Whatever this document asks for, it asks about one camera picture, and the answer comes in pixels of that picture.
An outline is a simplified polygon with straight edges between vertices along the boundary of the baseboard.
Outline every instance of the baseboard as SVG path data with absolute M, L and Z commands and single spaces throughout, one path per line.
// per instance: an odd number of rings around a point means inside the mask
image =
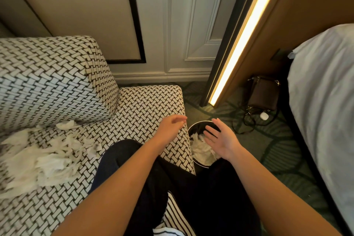
M 211 68 L 172 68 L 168 73 L 135 73 L 113 74 L 114 79 L 121 84 L 178 82 L 178 81 L 206 81 Z

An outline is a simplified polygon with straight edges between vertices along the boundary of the sofa backrest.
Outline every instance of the sofa backrest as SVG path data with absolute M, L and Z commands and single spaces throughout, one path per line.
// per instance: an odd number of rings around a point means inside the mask
M 88 36 L 0 39 L 0 132 L 116 111 L 119 88 Z

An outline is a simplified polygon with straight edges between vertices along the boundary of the basketweave pattern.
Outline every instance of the basketweave pattern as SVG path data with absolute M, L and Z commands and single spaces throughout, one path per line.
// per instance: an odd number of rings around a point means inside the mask
M 0 39 L 0 131 L 103 121 L 119 88 L 88 36 Z
M 141 86 L 121 88 L 118 111 L 113 118 L 89 123 L 79 128 L 80 136 L 94 138 L 103 150 L 122 139 L 144 143 L 155 133 L 163 117 L 185 114 L 182 90 L 179 86 Z M 34 132 L 30 142 L 47 147 L 47 142 L 70 131 L 47 128 Z M 163 151 L 167 161 L 195 174 L 187 128 Z M 44 187 L 14 199 L 0 200 L 0 235 L 50 235 L 86 196 L 96 173 L 99 160 L 83 155 L 81 177 L 73 183 Z

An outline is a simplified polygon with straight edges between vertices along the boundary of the white blanket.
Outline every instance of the white blanket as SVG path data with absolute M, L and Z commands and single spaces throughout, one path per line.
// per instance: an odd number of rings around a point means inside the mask
M 354 24 L 294 50 L 290 108 L 337 207 L 354 232 Z

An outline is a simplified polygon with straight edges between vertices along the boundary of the floor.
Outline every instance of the floor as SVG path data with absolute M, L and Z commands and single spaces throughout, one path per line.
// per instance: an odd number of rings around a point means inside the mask
M 195 122 L 218 117 L 230 127 L 234 122 L 235 128 L 240 129 L 240 131 L 249 129 L 242 124 L 244 111 L 240 107 L 241 89 L 237 90 L 226 102 L 215 109 L 211 105 L 199 106 L 206 82 L 149 83 L 125 86 L 163 84 L 176 84 L 182 88 L 188 127 Z M 281 113 L 268 126 L 259 126 L 249 134 L 237 135 L 237 138 L 281 182 L 338 228 Z

